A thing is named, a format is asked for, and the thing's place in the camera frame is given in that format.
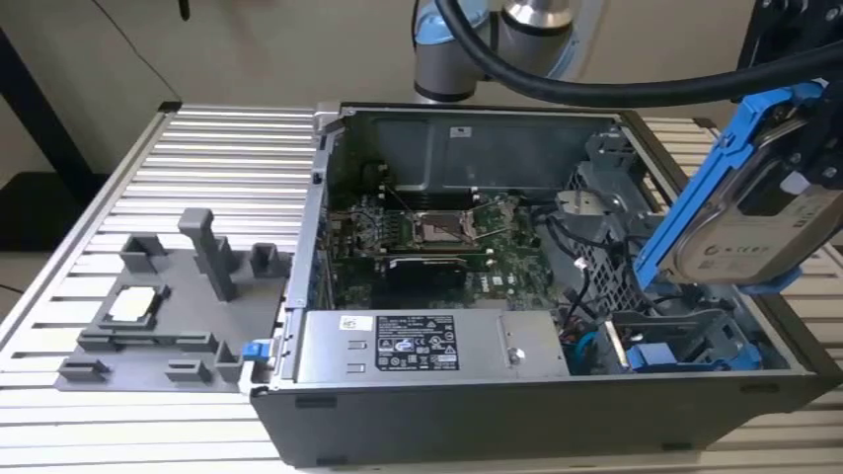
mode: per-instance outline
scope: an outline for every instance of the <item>blue connector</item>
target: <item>blue connector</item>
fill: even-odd
[[[757,370],[761,368],[761,353],[747,344],[737,355],[712,362],[679,362],[667,343],[636,344],[627,351],[629,368],[637,373],[712,372],[716,370]]]
[[[243,346],[243,360],[268,362],[269,342],[252,341]]]

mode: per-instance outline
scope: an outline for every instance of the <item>blue drive bracket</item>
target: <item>blue drive bracket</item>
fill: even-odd
[[[752,96],[747,96],[740,103],[728,127],[713,144],[711,152],[691,178],[668,215],[659,225],[653,236],[647,242],[641,253],[635,259],[635,276],[641,288],[652,288],[657,284],[659,265],[668,255],[671,247],[679,241],[696,212],[701,209],[711,194],[717,188],[723,177],[743,167],[755,154],[752,143],[755,131],[761,124],[766,112],[779,104],[818,98],[823,87],[812,82],[791,87],[775,89]],[[774,280],[752,285],[739,286],[747,294],[780,292],[799,277],[800,270],[795,267]]]

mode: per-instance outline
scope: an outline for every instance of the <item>motherboard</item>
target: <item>motherboard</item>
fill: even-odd
[[[475,193],[468,209],[399,208],[364,197],[331,213],[337,309],[556,309],[553,273],[519,196]]]

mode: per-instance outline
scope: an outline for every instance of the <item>wire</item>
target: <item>wire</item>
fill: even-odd
[[[596,336],[596,332],[591,331],[581,335],[579,338],[577,345],[575,346],[575,364],[581,365],[581,359],[584,358],[584,350],[588,347],[588,343],[593,341],[593,337]]]
[[[568,316],[565,316],[565,321],[571,319],[575,315],[575,311],[577,311],[577,307],[580,306],[581,299],[584,298],[584,294],[588,292],[588,287],[591,286],[591,272],[588,269],[581,269],[581,288],[579,289],[577,297],[571,303],[571,307],[568,308]]]
[[[120,28],[120,25],[117,25],[117,22],[115,21],[115,19],[112,18],[112,16],[108,14],[108,11],[105,10],[105,8],[103,8],[103,5],[100,5],[100,2],[97,0],[91,0],[91,3],[93,3],[93,5],[96,5],[96,8],[99,8],[100,12],[103,12],[103,15],[105,16],[105,18],[108,19],[108,21],[111,22],[112,26],[115,27],[115,30],[117,30],[117,33],[120,34],[120,36],[123,37],[123,39],[125,40],[127,44],[129,45],[129,48],[132,49],[132,52],[135,53],[135,56],[144,62],[144,64],[147,65],[147,67],[149,68],[149,70],[153,72],[153,74],[157,76],[157,79],[160,79],[160,82],[163,83],[163,85],[167,87],[167,89],[169,89],[169,92],[172,93],[172,96],[180,101],[181,101],[181,96],[179,95],[177,92],[175,92],[175,89],[172,88],[172,86],[169,85],[169,83],[167,82],[167,80],[163,78],[163,76],[159,73],[159,70],[153,68],[153,66],[149,64],[149,62],[147,61],[147,59],[144,58],[144,55],[141,54],[140,51],[137,51],[137,47],[135,46],[135,44],[132,43],[132,40],[129,39],[129,37],[127,36],[125,32],[123,31],[123,29]]]
[[[24,290],[20,288],[16,288],[15,286],[9,286],[8,284],[3,284],[0,283],[0,288],[12,291],[13,293],[19,293],[19,294],[24,294]]]
[[[843,65],[843,42],[755,67],[711,76],[637,84],[577,84],[521,71],[488,48],[475,33],[457,0],[435,0],[443,20],[483,73],[519,94],[557,104],[592,108],[681,106],[735,99],[791,86]]]
[[[587,247],[593,247],[601,250],[613,250],[617,248],[616,243],[604,244],[601,242],[595,242],[575,234],[571,230],[568,230],[568,227],[565,227],[565,224],[563,224],[561,220],[559,220],[553,215],[548,216],[548,221],[553,223],[553,225],[565,237],[568,237],[575,242],[585,245]]]
[[[551,240],[556,244],[556,247],[559,248],[559,250],[563,252],[563,254],[565,254],[571,258],[571,260],[576,260],[577,259],[577,254],[575,254],[573,251],[568,247],[565,247],[565,244],[563,244],[563,241],[559,238],[559,234],[556,233],[556,230],[553,230],[553,225],[551,224],[551,220],[549,219],[545,219],[544,226],[548,229],[548,234],[551,236]]]
[[[664,303],[667,301],[673,301],[675,299],[683,299],[683,297],[684,296],[680,295],[680,294],[669,294],[667,296],[661,296],[661,297],[653,299],[653,303],[661,304],[661,303]]]
[[[412,50],[416,50],[416,23],[419,21],[419,0],[412,2],[412,16],[409,17],[409,39],[412,40]]]
[[[371,215],[368,215],[365,212],[363,212],[361,210],[341,210],[335,212],[337,214],[347,214],[347,215],[361,215],[363,217],[367,218],[368,222],[371,222],[371,229],[373,231],[373,241],[379,242],[379,236],[377,236],[377,222],[376,220],[373,220],[373,217],[371,217]]]
[[[635,291],[635,293],[637,294],[641,303],[656,313],[656,315],[661,316],[663,314],[661,310],[659,309],[659,303],[649,299],[649,296],[647,296],[647,293],[644,292],[644,289],[641,289],[641,285],[637,282],[637,277],[635,276],[635,269],[632,267],[632,254],[629,253],[631,241],[632,239],[628,237],[623,239],[623,267],[624,273],[627,274],[627,279],[629,280],[629,287],[632,288],[632,291]]]

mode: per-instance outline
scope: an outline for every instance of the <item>warning sticker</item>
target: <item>warning sticker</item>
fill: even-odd
[[[459,370],[453,316],[377,316],[379,370]]]

